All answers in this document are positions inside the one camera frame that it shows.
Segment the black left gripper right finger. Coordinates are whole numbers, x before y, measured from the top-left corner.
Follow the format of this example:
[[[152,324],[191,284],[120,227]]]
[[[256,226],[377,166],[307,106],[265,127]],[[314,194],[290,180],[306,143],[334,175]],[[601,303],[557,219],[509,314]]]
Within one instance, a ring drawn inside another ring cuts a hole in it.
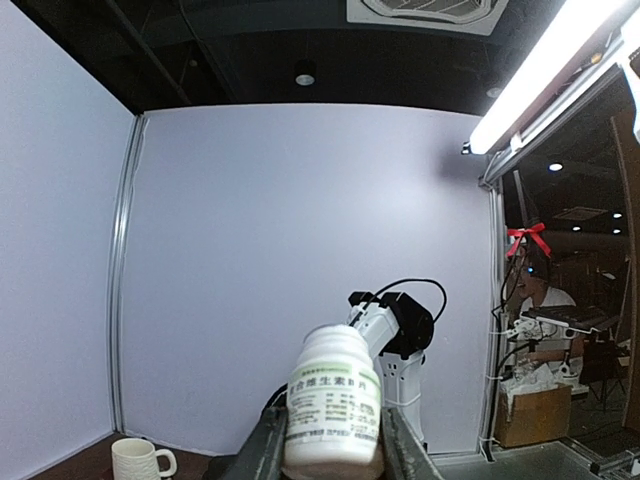
[[[381,411],[384,477],[391,480],[444,480],[405,415],[396,408]]]

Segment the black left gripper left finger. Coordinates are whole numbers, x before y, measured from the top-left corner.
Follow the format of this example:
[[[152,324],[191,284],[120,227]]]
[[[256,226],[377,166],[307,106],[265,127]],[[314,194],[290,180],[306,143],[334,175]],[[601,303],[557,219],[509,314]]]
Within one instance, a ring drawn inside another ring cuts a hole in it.
[[[288,412],[285,407],[267,408],[222,479],[280,479],[287,422]]]

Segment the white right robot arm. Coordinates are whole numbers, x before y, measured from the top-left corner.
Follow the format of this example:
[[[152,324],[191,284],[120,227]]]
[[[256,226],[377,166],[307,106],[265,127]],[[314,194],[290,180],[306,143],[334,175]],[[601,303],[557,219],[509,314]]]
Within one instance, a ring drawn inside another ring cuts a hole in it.
[[[356,291],[349,325],[381,369],[380,443],[387,479],[440,479],[421,422],[421,368],[434,335],[432,314],[410,295]]]

